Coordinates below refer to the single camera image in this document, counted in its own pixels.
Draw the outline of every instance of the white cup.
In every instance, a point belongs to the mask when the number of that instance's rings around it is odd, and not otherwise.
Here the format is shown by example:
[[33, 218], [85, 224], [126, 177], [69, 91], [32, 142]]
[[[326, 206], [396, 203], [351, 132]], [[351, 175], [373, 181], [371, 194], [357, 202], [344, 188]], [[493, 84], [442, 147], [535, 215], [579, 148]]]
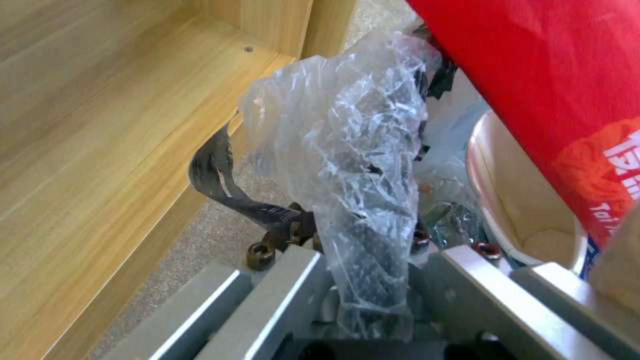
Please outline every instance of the white cup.
[[553, 261], [580, 274], [587, 251], [584, 230], [492, 111], [473, 130], [467, 172], [487, 236], [512, 263]]

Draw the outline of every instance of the metal part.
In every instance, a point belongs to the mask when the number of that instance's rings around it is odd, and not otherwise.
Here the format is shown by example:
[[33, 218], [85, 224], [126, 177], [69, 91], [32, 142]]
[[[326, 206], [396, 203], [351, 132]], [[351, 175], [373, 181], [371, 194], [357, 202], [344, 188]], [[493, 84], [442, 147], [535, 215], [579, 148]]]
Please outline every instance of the metal part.
[[246, 251], [246, 265], [256, 271], [263, 271], [268, 268], [275, 258], [275, 250], [266, 241], [253, 243]]
[[321, 254], [290, 246], [197, 359], [270, 359], [288, 334], [308, 332], [330, 283]]
[[640, 318], [555, 263], [511, 278], [616, 359], [640, 359]]
[[[638, 323], [630, 320], [632, 315], [615, 303], [600, 298], [594, 302], [596, 295], [585, 288], [588, 285], [576, 282], [571, 274], [565, 278], [568, 272], [557, 265], [529, 271], [519, 270], [513, 276], [524, 279], [524, 286], [546, 306], [470, 247], [434, 253], [424, 268], [409, 266], [407, 301], [415, 316], [412, 344], [346, 341], [335, 322], [339, 294], [335, 287], [330, 289], [333, 282], [324, 257], [290, 246], [239, 306], [250, 287], [248, 278], [213, 265], [109, 356], [306, 359], [322, 350], [313, 345], [320, 342], [332, 349], [334, 359], [348, 354], [353, 358], [371, 354], [371, 359], [438, 358], [442, 348], [427, 349], [436, 343], [444, 347], [445, 359], [607, 359], [605, 351], [616, 358], [637, 358], [633, 341], [639, 334]], [[239, 279], [244, 279], [244, 292], [231, 291]], [[230, 301], [226, 296], [233, 294]]]
[[250, 291], [247, 275], [211, 264], [133, 330], [106, 359], [191, 359]]
[[432, 255], [424, 277], [426, 308], [451, 341], [490, 332], [517, 359], [609, 358], [467, 246]]
[[446, 341], [291, 340], [273, 360], [444, 360]]
[[322, 248], [322, 241], [320, 241], [320, 236], [318, 235], [318, 233], [314, 234], [313, 248], [315, 251], [322, 252], [324, 254], [324, 250]]
[[483, 258], [496, 261], [502, 257], [502, 252], [500, 251], [500, 246], [497, 244], [491, 243], [475, 243], [472, 247], [478, 254], [482, 255]]

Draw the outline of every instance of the plastic bag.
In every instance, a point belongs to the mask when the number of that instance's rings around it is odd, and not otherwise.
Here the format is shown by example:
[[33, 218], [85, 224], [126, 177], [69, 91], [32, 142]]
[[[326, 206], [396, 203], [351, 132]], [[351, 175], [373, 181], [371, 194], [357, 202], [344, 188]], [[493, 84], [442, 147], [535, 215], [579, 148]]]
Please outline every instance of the plastic bag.
[[473, 245], [481, 237], [482, 218], [469, 185], [465, 159], [476, 122], [488, 110], [461, 71], [451, 92], [429, 98], [424, 143], [429, 151], [415, 164], [419, 184], [419, 218], [429, 238], [441, 249]]
[[340, 292], [338, 323], [350, 336], [412, 335], [412, 162], [427, 117], [415, 82], [439, 61], [421, 39], [371, 33], [335, 58], [308, 58], [256, 82], [241, 105], [258, 173], [315, 214]]

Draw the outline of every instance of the red paper bag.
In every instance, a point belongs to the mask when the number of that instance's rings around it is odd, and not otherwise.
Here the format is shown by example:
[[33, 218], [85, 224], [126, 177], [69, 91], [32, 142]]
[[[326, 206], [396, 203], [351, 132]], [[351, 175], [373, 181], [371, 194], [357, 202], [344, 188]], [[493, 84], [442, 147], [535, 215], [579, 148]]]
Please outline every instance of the red paper bag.
[[640, 2], [409, 3], [606, 246], [640, 198]]

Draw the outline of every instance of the light wood board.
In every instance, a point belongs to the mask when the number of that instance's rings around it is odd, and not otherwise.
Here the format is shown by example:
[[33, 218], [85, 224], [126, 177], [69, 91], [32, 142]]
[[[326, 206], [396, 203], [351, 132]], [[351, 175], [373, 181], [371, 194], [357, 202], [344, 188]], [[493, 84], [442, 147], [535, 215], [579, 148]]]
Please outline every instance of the light wood board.
[[3, 24], [0, 359], [87, 353], [202, 201], [193, 153], [293, 61], [175, 1], [67, 5]]
[[[276, 51], [300, 57], [314, 0], [187, 0]], [[332, 0], [336, 3], [343, 0]]]
[[314, 0], [301, 57], [340, 53], [355, 5], [356, 0]]

